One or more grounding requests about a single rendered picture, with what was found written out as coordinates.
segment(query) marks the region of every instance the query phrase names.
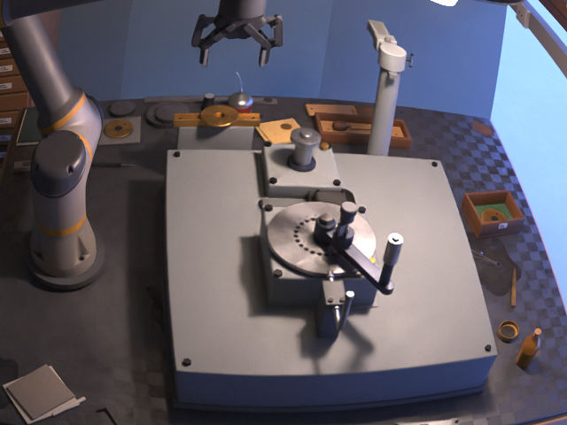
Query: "dark tabletop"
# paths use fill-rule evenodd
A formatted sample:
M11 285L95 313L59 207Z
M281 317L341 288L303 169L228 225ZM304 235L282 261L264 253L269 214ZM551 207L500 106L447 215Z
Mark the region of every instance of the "dark tabletop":
M305 103L321 99L278 98L257 104L263 121L294 118L313 127ZM105 113L112 102L103 102ZM198 112L198 104L189 104ZM131 116L151 106L136 100ZM82 290L57 292L35 283L24 263L23 239L33 222L29 174L13 174L14 161L31 159L33 147L12 146L0 187L0 384L53 366L77 398L74 410L43 421L50 424L120 425L161 423L395 423L457 417L461 425L533 421L567 412L567 316L548 255L522 188L490 120L399 107L411 149L391 156L440 160L461 211L465 192L509 190L525 216L516 235L477 240L462 215L471 246L517 267L517 306L494 286L493 271L478 264L494 334L505 320L520 327L510 344L496 336L498 358L482 393L406 406L335 413L214 413L174 409L169 338L164 326L165 252L163 207L166 150L176 148L177 129L157 129L142 119L142 141L100 146L94 162L133 167L94 167L87 184L89 220L104 238L105 269ZM262 140L254 134L253 148ZM334 145L337 152L364 153L363 146ZM514 358L526 336L542 329L541 355L526 369ZM0 390L0 424L25 423Z

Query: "brass disc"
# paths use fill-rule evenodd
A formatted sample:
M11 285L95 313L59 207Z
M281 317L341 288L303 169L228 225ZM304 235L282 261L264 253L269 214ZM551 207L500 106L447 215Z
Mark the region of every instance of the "brass disc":
M238 120L238 111L224 104L209 106L201 112L201 119L210 127L227 127Z
M507 218L502 211L498 211L496 208L486 208L482 214L480 214L480 220L483 223L489 223L491 221L507 220Z
M131 135L134 126L128 120L114 120L105 125L105 135L111 139L121 139Z

